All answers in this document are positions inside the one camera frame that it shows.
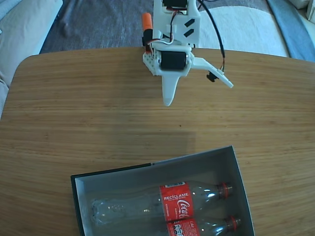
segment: blue fabric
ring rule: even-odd
[[[297,9],[287,0],[267,0],[292,58],[315,62],[315,47]]]

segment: barcode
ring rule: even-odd
[[[185,185],[185,182],[179,182],[179,183],[174,183],[174,184],[167,184],[165,188],[171,188],[175,186],[180,186],[180,185]]]

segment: empty plastic bottle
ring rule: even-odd
[[[160,232],[153,236],[221,236],[228,232],[236,231],[241,220],[230,216],[226,219],[185,219],[167,223]]]
[[[123,223],[125,220],[176,221],[193,217],[206,206],[226,199],[232,193],[230,184],[210,185],[197,181],[152,187],[141,192],[116,194],[92,202],[96,224]]]

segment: robotic arm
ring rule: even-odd
[[[179,79],[191,68],[207,70],[211,81],[220,79],[233,87],[222,70],[191,52],[199,44],[200,20],[196,0],[155,0],[153,28],[151,15],[142,16],[146,47],[142,59],[153,75],[162,76],[165,106],[172,104]]]

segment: open box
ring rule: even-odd
[[[140,192],[153,186],[189,180],[208,184],[232,183],[233,195],[218,201],[216,207],[208,209],[203,217],[224,219],[229,215],[237,215],[242,224],[236,232],[229,235],[254,236],[248,200],[232,146],[155,163],[71,176],[80,233],[82,236],[138,236],[139,231],[128,230],[127,226],[127,233],[122,234],[114,233],[115,230],[107,226],[95,224],[91,217],[93,199],[106,198],[113,193],[123,195]],[[155,227],[158,227],[154,224],[146,221],[148,232],[145,233],[142,227],[140,235],[152,235]],[[113,229],[123,230],[124,227],[124,224],[117,222]]]

